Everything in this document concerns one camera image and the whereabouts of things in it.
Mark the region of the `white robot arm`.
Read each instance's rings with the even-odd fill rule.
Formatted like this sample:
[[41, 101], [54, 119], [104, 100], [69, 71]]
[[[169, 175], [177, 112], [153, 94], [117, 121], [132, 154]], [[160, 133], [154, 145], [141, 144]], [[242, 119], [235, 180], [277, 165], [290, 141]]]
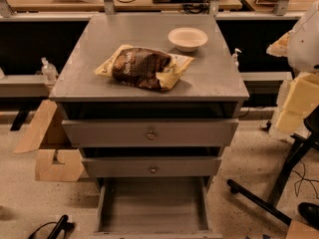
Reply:
[[286, 57], [298, 71], [293, 80], [285, 80], [279, 89], [277, 108], [269, 134], [284, 139], [300, 128], [319, 106], [319, 1], [297, 21], [293, 28], [267, 48], [274, 57]]

